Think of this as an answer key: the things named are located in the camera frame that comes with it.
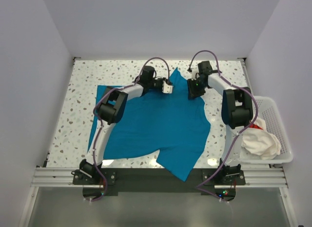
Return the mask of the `blue polo t shirt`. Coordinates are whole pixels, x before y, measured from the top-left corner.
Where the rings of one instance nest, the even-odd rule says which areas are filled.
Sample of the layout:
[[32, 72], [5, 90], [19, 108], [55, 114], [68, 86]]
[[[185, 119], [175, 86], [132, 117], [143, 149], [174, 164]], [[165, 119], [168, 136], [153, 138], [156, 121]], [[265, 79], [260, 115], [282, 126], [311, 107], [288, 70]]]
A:
[[[186, 80], [178, 71], [168, 76], [172, 94], [149, 90], [126, 104], [122, 119], [110, 134], [104, 159], [127, 159], [159, 151], [157, 163], [185, 181], [204, 151], [210, 123], [201, 98], [187, 99]], [[106, 87], [98, 87], [97, 103]], [[91, 129], [89, 148], [97, 119]]]

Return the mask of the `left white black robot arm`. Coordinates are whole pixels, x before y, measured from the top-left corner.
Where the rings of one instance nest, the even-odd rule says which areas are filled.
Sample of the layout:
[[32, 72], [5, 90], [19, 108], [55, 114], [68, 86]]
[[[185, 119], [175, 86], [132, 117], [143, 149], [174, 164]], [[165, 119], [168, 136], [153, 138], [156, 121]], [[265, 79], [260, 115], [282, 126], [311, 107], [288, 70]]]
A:
[[173, 92], [170, 78], [155, 77], [155, 69], [151, 66], [142, 68], [134, 82], [122, 87], [106, 87], [103, 97], [94, 108], [97, 119], [95, 134], [85, 159], [79, 164], [79, 171], [90, 184], [96, 184], [104, 177], [100, 171], [102, 160], [110, 134], [123, 117], [126, 104], [133, 98], [140, 98], [149, 90], [160, 91], [164, 94]]

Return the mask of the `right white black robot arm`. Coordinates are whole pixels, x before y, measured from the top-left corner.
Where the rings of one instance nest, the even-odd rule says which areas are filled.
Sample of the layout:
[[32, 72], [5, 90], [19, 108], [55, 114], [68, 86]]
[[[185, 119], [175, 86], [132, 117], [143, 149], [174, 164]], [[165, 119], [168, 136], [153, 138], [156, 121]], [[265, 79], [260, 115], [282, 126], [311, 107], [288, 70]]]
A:
[[214, 89], [222, 97], [221, 118], [226, 126], [225, 147], [220, 159], [217, 179], [227, 185], [240, 173], [240, 151], [242, 137], [240, 131], [253, 118], [253, 104], [250, 89], [239, 89], [225, 80], [209, 61], [200, 62], [197, 68], [188, 68], [191, 78], [187, 80], [188, 99], [201, 97], [206, 89]]

